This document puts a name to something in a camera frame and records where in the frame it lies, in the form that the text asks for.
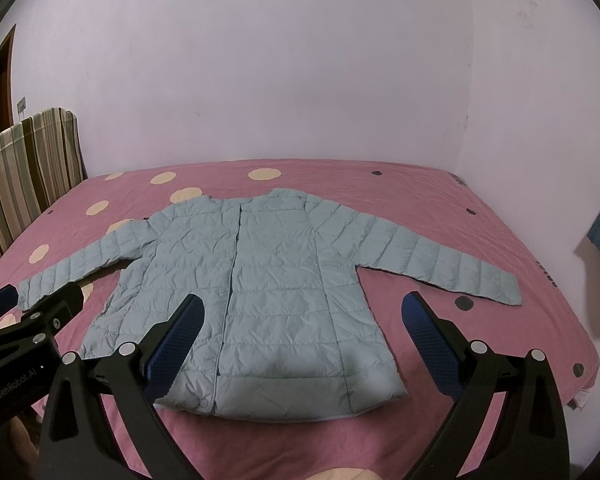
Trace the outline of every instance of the quilted stitching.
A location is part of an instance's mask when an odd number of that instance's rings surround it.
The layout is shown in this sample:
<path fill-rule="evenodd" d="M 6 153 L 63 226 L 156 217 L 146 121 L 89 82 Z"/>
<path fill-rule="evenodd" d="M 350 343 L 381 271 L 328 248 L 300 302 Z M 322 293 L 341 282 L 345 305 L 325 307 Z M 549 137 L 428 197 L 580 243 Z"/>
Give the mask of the quilted stitching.
<path fill-rule="evenodd" d="M 29 308 L 68 281 L 133 262 L 80 354 L 140 341 L 188 293 L 205 323 L 162 406 L 257 420 L 320 420 L 406 394 L 356 266 L 405 274 L 506 304 L 515 277 L 398 224 L 289 189 L 201 196 L 131 221 L 22 282 Z"/>

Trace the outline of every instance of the metal screw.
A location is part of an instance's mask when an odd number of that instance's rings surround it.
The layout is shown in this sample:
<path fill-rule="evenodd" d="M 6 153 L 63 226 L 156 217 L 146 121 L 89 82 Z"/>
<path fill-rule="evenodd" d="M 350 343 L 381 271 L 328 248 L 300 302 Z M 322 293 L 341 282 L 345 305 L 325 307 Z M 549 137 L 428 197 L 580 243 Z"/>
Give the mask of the metal screw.
<path fill-rule="evenodd" d="M 67 352 L 62 356 L 62 362 L 66 365 L 70 365 L 75 361 L 75 352 Z"/>
<path fill-rule="evenodd" d="M 531 357 L 536 361 L 544 361 L 546 359 L 546 355 L 542 350 L 538 350 L 537 348 L 531 351 Z"/>
<path fill-rule="evenodd" d="M 118 352 L 120 355 L 131 355 L 136 349 L 136 343 L 122 343 Z"/>
<path fill-rule="evenodd" d="M 477 354 L 486 354 L 488 349 L 489 347 L 482 341 L 473 341 L 471 343 L 471 350 Z"/>

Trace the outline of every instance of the mattress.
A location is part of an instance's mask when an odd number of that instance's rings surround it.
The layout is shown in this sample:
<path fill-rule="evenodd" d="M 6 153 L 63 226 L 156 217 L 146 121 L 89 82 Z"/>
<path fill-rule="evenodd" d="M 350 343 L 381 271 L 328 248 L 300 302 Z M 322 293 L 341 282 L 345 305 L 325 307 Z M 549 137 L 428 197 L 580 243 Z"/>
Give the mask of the mattress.
<path fill-rule="evenodd" d="M 438 393 L 400 318 L 417 290 L 435 313 L 468 340 L 523 356 L 542 349 L 564 404 L 594 384 L 599 358 L 557 283 L 530 251 L 458 177 L 445 171 L 383 162 L 247 160 L 188 164 L 90 178 L 55 202 L 0 259 L 0 287 L 24 278 L 101 238 L 127 219 L 147 218 L 172 202 L 208 194 L 256 196 L 288 187 L 381 216 L 515 274 L 522 306 L 468 298 L 387 272 L 358 269 L 368 304 L 394 354 L 408 392 L 354 418 L 263 424 L 158 410 L 205 479 L 397 480 L 404 477 L 444 421 L 452 401 Z M 109 269 L 82 283 L 83 311 L 57 336 L 61 352 L 77 349 L 120 274 Z M 135 470 L 146 469 L 111 399 L 112 428 Z M 463 471 L 476 467 L 497 421 L 494 398 Z"/>

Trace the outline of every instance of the polka dot pattern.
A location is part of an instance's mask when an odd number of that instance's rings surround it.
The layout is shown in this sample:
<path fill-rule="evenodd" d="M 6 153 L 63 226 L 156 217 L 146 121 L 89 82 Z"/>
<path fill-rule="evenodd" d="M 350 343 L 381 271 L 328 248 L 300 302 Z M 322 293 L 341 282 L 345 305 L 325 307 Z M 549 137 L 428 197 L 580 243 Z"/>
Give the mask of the polka dot pattern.
<path fill-rule="evenodd" d="M 573 375 L 576 377 L 582 377 L 584 375 L 584 365 L 581 363 L 576 363 L 573 365 Z"/>
<path fill-rule="evenodd" d="M 82 296 L 84 297 L 84 303 L 86 303 L 87 300 L 89 299 L 89 296 L 93 292 L 93 283 L 88 282 L 87 280 L 82 280 L 81 282 L 78 282 L 78 284 L 80 285 L 80 288 L 82 289 Z"/>
<path fill-rule="evenodd" d="M 30 264 L 38 263 L 45 255 L 49 252 L 49 244 L 42 244 L 40 247 L 36 248 L 35 251 L 31 253 L 29 257 Z"/>
<path fill-rule="evenodd" d="M 280 170 L 274 170 L 273 168 L 258 168 L 249 172 L 249 178 L 251 180 L 272 180 L 278 178 L 281 174 Z"/>
<path fill-rule="evenodd" d="M 176 174 L 173 171 L 165 171 L 164 173 L 158 174 L 151 179 L 152 184 L 166 184 L 176 178 Z"/>
<path fill-rule="evenodd" d="M 459 176 L 457 176 L 456 174 L 453 173 L 449 173 L 449 175 L 451 175 L 453 177 L 453 180 L 455 180 L 458 184 L 460 184 L 460 186 L 466 186 L 466 182 L 464 180 L 462 180 Z"/>
<path fill-rule="evenodd" d="M 109 226 L 109 229 L 107 229 L 107 234 L 112 233 L 117 228 L 119 228 L 121 225 L 126 224 L 127 222 L 131 222 L 131 221 L 132 221 L 131 218 L 125 218 L 124 220 L 121 220 L 119 222 L 115 222 L 115 224 L 111 224 Z"/>
<path fill-rule="evenodd" d="M 456 304 L 456 307 L 458 307 L 460 310 L 464 310 L 465 312 L 474 307 L 474 300 L 466 296 L 460 296 L 459 298 L 456 298 L 454 303 Z"/>
<path fill-rule="evenodd" d="M 0 329 L 6 328 L 16 323 L 16 317 L 13 314 L 7 314 L 0 320 Z"/>
<path fill-rule="evenodd" d="M 177 204 L 190 198 L 195 198 L 202 195 L 202 190 L 199 187 L 186 187 L 185 189 L 179 189 L 173 193 L 169 200 L 172 204 Z"/>
<path fill-rule="evenodd" d="M 97 215 L 98 213 L 104 211 L 109 206 L 109 200 L 100 200 L 96 202 L 92 206 L 90 206 L 86 213 L 88 216 Z"/>
<path fill-rule="evenodd" d="M 339 467 L 329 469 L 307 480 L 382 480 L 376 473 L 369 469 L 357 469 L 352 467 Z"/>

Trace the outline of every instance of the jacket sleeve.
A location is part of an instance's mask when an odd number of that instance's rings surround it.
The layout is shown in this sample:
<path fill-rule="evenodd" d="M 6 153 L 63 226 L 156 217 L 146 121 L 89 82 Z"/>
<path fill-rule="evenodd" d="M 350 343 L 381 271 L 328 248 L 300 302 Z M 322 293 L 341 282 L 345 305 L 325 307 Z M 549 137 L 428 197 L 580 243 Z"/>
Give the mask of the jacket sleeve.
<path fill-rule="evenodd" d="M 137 260 L 155 246 L 170 220 L 163 212 L 148 220 L 131 220 L 18 285 L 18 308 L 28 310 L 69 282 L 75 282 L 120 260 Z"/>
<path fill-rule="evenodd" d="M 305 211 L 320 243 L 353 259 L 356 266 L 387 270 L 503 304 L 522 304 L 518 280 L 513 274 L 470 254 L 314 195 L 307 195 Z"/>

